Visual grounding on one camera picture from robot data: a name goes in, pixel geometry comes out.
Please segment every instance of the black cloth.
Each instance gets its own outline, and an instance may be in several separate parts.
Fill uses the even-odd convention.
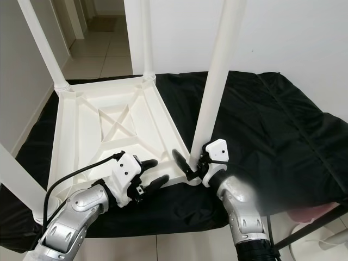
[[[156,86],[188,149],[206,78],[206,72],[157,75]],[[45,189],[57,106],[53,94],[16,158]],[[229,73],[212,140],[218,138],[227,141],[229,161],[246,170],[262,214],[347,198],[348,124],[323,113],[279,73]],[[139,205],[111,209],[91,225],[87,237],[204,231],[226,224],[226,212],[213,191],[177,184]],[[0,244],[23,252],[39,229],[30,210],[2,185]]]

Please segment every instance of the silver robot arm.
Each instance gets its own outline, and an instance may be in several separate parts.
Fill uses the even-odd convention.
[[[140,202],[144,196],[159,189],[168,180],[164,175],[147,187],[141,184],[144,171],[155,167],[156,160],[140,161],[136,156],[121,153],[113,163],[113,173],[105,181],[100,179],[92,187],[72,194],[53,217],[33,251],[24,261],[73,261],[87,229],[112,205],[126,206],[131,200]]]
[[[274,261],[278,258],[271,247],[261,216],[256,208],[254,189],[240,179],[236,169],[227,170],[228,151],[225,140],[203,146],[197,170],[193,172],[185,159],[173,151],[178,166],[188,180],[199,177],[205,187],[215,190],[228,214],[233,242],[239,261]]]

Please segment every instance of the doorway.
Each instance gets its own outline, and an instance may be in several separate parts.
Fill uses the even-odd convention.
[[[66,79],[132,75],[123,0],[52,0],[71,57]],[[75,20],[70,4],[75,8]]]

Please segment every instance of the pink object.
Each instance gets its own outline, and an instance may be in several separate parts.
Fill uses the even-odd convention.
[[[315,219],[333,209],[334,206],[335,203],[329,203],[313,208],[297,208],[289,210],[288,215],[296,223],[312,223]]]

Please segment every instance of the black fabric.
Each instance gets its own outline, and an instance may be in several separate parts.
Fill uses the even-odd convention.
[[[159,74],[157,88],[188,149],[207,73]],[[81,84],[98,80],[70,80]],[[52,95],[18,162],[46,188],[58,99]],[[262,214],[340,201],[348,191],[348,124],[323,113],[279,73],[230,72],[212,139],[226,139],[230,162],[245,171]],[[101,215],[90,238],[203,231],[227,224],[210,189],[177,184],[151,200]],[[39,230],[30,210],[0,188],[0,244],[23,252]]]

